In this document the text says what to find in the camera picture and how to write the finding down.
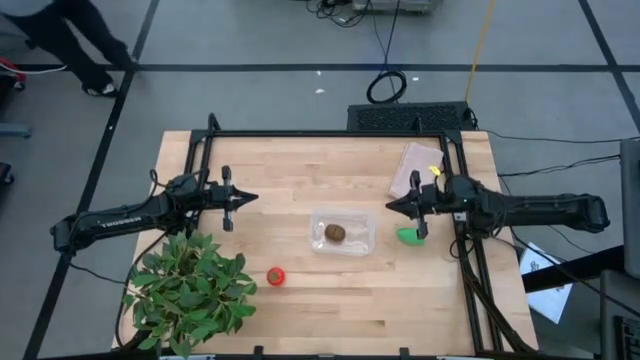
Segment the red tomato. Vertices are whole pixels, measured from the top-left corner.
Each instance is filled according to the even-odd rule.
[[[284,270],[279,267],[271,268],[267,272],[267,281],[273,286],[280,286],[284,282]]]

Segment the yellow object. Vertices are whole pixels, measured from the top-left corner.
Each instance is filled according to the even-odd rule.
[[[491,22],[491,15],[493,15],[493,7],[496,5],[496,0],[491,0],[489,3],[489,10],[487,11],[487,15],[484,18],[484,25],[482,25],[482,32],[480,32],[480,40],[478,40],[478,45],[476,46],[476,53],[473,56],[473,64],[471,65],[471,74],[469,74],[469,81],[467,82],[467,91],[464,95],[464,101],[469,103],[469,99],[471,98],[471,83],[473,82],[473,78],[476,74],[476,65],[478,64],[478,59],[480,58],[480,51],[482,50],[482,45],[484,45],[484,38],[487,34],[487,30],[489,30],[489,23]]]
[[[436,176],[440,176],[442,174],[437,166],[429,166],[429,170],[431,170],[432,173],[436,174]]]

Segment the green plastic toy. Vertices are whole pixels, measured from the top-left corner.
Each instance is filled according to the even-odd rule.
[[[400,241],[409,245],[409,246],[423,246],[424,239],[418,239],[418,234],[416,229],[412,228],[402,228],[396,231],[396,236]]]

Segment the black pants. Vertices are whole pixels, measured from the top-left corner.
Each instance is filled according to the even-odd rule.
[[[126,45],[111,35],[100,12],[89,0],[55,0],[37,14],[7,18],[36,45],[66,64],[88,88],[101,90],[112,79],[82,50],[65,19],[73,23],[109,62],[124,68],[131,62]]]

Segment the person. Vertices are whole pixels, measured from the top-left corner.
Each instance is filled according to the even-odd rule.
[[[80,47],[66,20],[118,69],[135,69],[127,46],[113,37],[90,0],[0,0],[0,12],[34,44],[66,64],[88,95],[114,98],[118,89],[104,67]]]

